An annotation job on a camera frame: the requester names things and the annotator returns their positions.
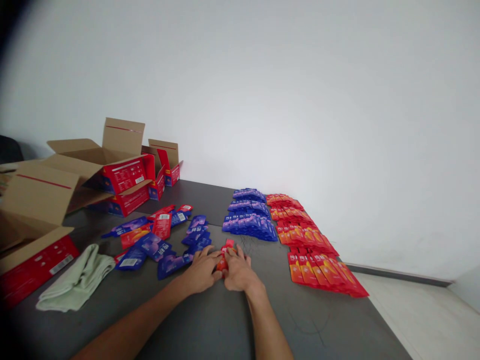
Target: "white floor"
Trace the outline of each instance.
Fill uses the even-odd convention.
[[[447,288],[355,276],[413,360],[480,359],[480,314]]]

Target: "green towel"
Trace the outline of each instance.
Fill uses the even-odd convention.
[[[89,245],[75,263],[40,295],[36,308],[64,313],[77,311],[114,267],[112,257],[99,254],[97,244]]]

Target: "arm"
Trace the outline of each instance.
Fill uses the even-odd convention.
[[[149,301],[110,326],[85,346],[72,360],[134,359],[162,321],[188,296],[210,288],[222,274],[213,269],[220,251],[208,255],[213,246],[195,253],[192,265]]]
[[[229,248],[225,254],[228,270],[224,270],[225,287],[245,291],[253,322],[255,356],[258,360],[293,359],[292,350],[270,305],[265,285],[252,270],[252,259],[244,256],[237,245],[238,255]]]

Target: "white wall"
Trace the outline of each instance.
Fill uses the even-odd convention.
[[[474,1],[38,1],[0,132],[175,141],[183,179],[283,192],[344,261],[455,279],[480,252]]]
[[[480,312],[480,265],[464,273],[448,288]]]

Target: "forearm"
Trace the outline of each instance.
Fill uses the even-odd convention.
[[[255,355],[258,360],[293,359],[287,339],[270,305],[263,284],[245,291],[253,322]]]
[[[178,279],[172,280],[149,301],[110,326],[72,360],[134,359],[160,323],[189,296]]]

